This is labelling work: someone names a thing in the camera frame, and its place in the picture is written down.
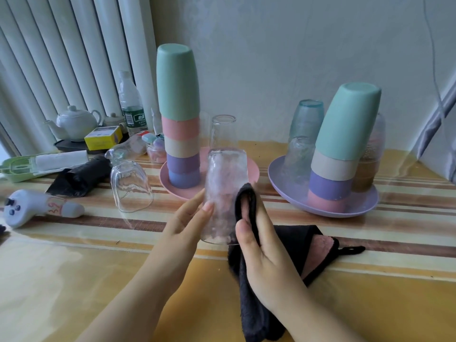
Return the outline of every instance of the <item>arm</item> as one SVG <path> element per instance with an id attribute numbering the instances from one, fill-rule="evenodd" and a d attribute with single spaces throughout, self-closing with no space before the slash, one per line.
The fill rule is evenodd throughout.
<path id="1" fill-rule="evenodd" d="M 361 342 L 360 337 L 311 299 L 259 194 L 256 222 L 261 246 L 255 240 L 248 216 L 242 217 L 236 224 L 236 236 L 244 254 L 248 282 L 261 303 L 287 328 L 293 339 L 296 342 Z"/>
<path id="2" fill-rule="evenodd" d="M 199 241 L 214 211 L 206 203 L 196 214 L 204 190 L 183 204 L 166 224 L 161 240 L 144 265 L 77 342 L 149 341 L 168 299 L 181 285 Z"/>

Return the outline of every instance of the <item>small ceramic teapot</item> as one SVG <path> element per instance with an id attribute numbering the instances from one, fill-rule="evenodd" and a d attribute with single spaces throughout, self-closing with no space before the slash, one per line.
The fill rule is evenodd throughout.
<path id="1" fill-rule="evenodd" d="M 78 110 L 76 106 L 68 106 L 68 110 L 57 116 L 57 124 L 52 120 L 44 123 L 49 126 L 51 132 L 58 139 L 69 139 L 71 141 L 84 141 L 84 137 L 103 122 L 100 112 L 93 110 Z"/>
<path id="2" fill-rule="evenodd" d="M 111 113 L 103 120 L 103 126 L 120 126 L 122 133 L 127 133 L 127 123 L 123 115 L 117 116 L 116 113 Z"/>

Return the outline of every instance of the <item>green tray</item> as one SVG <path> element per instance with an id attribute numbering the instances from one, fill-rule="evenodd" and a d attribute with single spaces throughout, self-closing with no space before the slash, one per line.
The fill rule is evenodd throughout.
<path id="1" fill-rule="evenodd" d="M 4 174 L 5 177 L 11 182 L 21 182 L 35 177 L 62 171 L 61 169 L 40 172 L 37 171 L 35 157 L 38 155 L 46 154 L 9 158 L 8 160 L 3 161 L 2 165 L 0 166 L 0 173 Z"/>

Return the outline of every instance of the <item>controller handle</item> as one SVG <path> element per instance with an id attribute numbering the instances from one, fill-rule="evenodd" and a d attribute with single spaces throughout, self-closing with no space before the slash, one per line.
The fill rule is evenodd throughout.
<path id="1" fill-rule="evenodd" d="M 36 190 L 17 190 L 5 200 L 3 218 L 11 228 L 17 228 L 35 215 L 75 218 L 83 213 L 81 204 Z"/>

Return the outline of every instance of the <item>mint green cup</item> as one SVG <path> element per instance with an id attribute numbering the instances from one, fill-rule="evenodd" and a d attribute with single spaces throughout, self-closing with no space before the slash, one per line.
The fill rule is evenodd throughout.
<path id="1" fill-rule="evenodd" d="M 162 44 L 157 49 L 157 92 L 161 114 L 170 120 L 199 117 L 197 67 L 193 51 L 182 44 Z"/>
<path id="2" fill-rule="evenodd" d="M 373 84 L 341 85 L 323 119 L 316 149 L 335 160 L 359 160 L 372 132 L 381 95 L 382 90 Z"/>

